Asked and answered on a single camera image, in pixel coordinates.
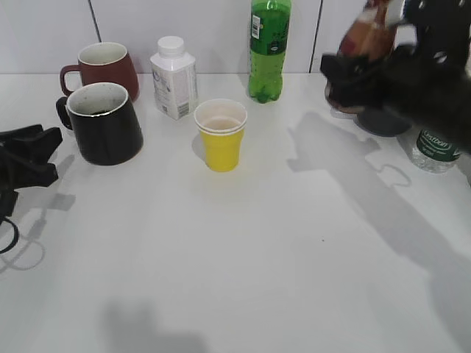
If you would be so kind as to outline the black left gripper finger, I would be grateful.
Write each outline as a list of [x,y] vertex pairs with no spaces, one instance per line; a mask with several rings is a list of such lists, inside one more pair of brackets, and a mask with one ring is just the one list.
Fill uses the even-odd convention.
[[47,164],[62,142],[59,127],[44,129],[42,125],[35,124],[1,132],[2,147],[9,153],[38,165]]
[[13,154],[1,156],[1,191],[47,188],[57,180],[57,169],[52,163],[39,165]]

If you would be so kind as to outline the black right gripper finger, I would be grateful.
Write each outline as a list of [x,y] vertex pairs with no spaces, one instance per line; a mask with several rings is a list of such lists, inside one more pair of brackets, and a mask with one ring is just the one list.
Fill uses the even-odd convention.
[[384,109],[381,74],[390,56],[323,54],[320,71],[327,80],[325,98],[336,110]]

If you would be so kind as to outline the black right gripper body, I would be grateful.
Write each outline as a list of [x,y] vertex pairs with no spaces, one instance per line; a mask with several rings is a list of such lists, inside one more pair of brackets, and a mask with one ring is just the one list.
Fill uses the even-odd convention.
[[390,1],[385,24],[412,25],[417,44],[388,59],[384,107],[470,153],[470,2]]

